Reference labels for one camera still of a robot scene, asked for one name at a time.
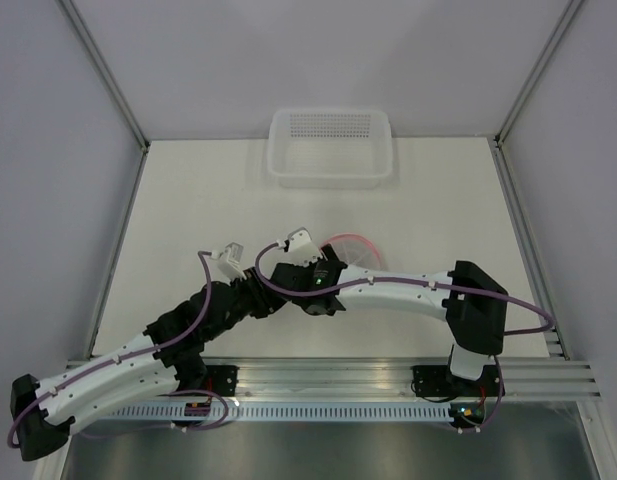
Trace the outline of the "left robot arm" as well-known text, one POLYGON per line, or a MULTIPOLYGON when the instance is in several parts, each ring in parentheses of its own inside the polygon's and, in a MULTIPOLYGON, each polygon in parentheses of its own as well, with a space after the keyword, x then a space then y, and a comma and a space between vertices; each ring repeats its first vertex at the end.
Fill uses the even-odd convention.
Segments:
POLYGON ((285 304, 249 269, 229 283, 209 281, 113 352, 39 380, 12 383, 9 447, 25 461, 46 457, 99 419, 136 402, 181 392, 200 393, 206 343, 247 317, 265 318, 285 304))

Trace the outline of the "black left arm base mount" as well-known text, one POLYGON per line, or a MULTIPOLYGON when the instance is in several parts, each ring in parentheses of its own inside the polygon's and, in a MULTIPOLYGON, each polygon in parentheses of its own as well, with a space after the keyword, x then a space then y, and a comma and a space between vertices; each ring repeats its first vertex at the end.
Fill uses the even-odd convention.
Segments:
POLYGON ((194 380, 194 390, 212 391, 222 397, 233 397, 238 384, 238 367, 235 365, 207 365, 201 376, 194 380))

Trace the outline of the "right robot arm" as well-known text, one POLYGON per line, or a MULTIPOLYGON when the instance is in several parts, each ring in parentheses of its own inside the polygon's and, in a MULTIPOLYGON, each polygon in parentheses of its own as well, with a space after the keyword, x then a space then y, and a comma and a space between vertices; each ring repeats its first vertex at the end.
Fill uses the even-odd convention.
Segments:
POLYGON ((348 265, 333 255, 312 263, 279 263, 267 288, 309 315, 390 310, 445 323, 453 336, 447 388, 466 395, 475 389, 489 359, 502 353, 507 291, 469 261, 437 274, 407 275, 348 265))

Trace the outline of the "white mesh laundry bag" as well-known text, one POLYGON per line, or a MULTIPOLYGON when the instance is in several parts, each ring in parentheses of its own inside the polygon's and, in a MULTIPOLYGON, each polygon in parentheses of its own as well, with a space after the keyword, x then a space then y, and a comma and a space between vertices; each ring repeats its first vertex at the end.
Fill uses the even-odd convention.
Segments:
POLYGON ((366 237, 356 233, 339 233, 324 240, 320 249, 331 249, 346 264, 371 270, 383 270, 385 263, 379 249, 366 237))

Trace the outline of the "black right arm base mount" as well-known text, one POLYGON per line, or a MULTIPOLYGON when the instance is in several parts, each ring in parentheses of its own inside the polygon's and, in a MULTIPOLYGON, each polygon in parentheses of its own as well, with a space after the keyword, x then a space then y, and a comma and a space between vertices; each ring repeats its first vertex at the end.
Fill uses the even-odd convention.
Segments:
POLYGON ((450 373, 447 366, 414 365, 411 367, 411 390, 417 398, 451 401, 458 398, 497 397, 502 380, 494 365, 487 365, 477 380, 466 380, 450 373))

